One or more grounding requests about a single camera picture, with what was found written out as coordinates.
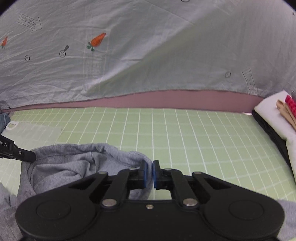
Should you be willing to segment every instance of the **cutting mat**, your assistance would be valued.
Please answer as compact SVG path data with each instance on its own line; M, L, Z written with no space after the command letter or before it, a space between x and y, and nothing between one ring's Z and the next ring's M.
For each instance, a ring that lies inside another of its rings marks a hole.
M26 150L53 145L60 134L60 127L37 125L24 121L11 121L1 133L2 136L13 140L19 148ZM20 185L20 172L21 162L19 160L0 158L0 183L15 195Z
M135 150L185 175L206 172L275 199L295 201L293 175L252 116L175 109L42 109L12 120L61 127L56 143L107 142ZM151 192L167 199L168 191Z

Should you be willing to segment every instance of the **pink surface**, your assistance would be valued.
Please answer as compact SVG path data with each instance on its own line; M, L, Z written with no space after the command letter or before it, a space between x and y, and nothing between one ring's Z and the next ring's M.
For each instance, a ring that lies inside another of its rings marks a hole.
M250 113L263 98L227 91L154 91L80 102L36 104L6 111L41 108L176 108Z

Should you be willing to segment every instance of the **red fabric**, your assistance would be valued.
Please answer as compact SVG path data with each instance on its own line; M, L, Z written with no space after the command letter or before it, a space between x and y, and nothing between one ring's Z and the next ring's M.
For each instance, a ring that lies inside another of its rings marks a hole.
M289 109L291 110L292 114L296 118L296 103L295 103L295 101L291 98L290 95L287 95L285 102L287 103Z

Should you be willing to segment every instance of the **tan fabric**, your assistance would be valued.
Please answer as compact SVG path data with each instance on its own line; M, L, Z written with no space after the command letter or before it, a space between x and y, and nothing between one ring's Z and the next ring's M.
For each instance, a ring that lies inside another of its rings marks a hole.
M291 124L291 126L296 131L296 119L292 114L289 106L285 102L278 100L276 102L276 107L280 111L281 115Z

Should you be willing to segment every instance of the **white cloth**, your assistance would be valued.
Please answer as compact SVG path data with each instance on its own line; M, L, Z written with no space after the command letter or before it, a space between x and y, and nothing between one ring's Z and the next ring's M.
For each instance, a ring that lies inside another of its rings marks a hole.
M296 179L296 132L276 108L277 100L285 101L288 93L281 91L264 99L254 109L284 140L288 149L290 163Z
M18 0L0 16L0 107L167 89L292 90L293 12L283 0ZM94 52L86 48L104 32Z

